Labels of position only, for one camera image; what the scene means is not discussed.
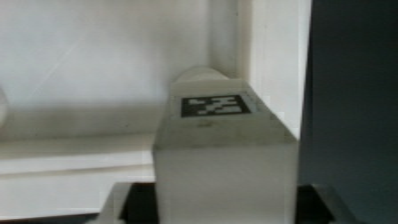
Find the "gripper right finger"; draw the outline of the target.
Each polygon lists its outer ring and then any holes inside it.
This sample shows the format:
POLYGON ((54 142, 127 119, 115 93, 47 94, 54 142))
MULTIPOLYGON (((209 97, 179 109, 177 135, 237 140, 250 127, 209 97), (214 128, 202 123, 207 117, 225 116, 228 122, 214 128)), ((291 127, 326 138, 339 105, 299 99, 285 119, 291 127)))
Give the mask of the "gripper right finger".
POLYGON ((294 224, 362 224, 328 185, 296 188, 294 224))

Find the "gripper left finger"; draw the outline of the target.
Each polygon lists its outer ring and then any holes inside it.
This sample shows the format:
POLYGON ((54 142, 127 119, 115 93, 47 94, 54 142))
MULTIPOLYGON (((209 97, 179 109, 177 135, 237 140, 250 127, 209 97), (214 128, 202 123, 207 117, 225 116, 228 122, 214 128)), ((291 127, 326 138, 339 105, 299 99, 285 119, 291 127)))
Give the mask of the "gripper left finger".
POLYGON ((152 182, 113 185, 95 224, 159 224, 152 182))

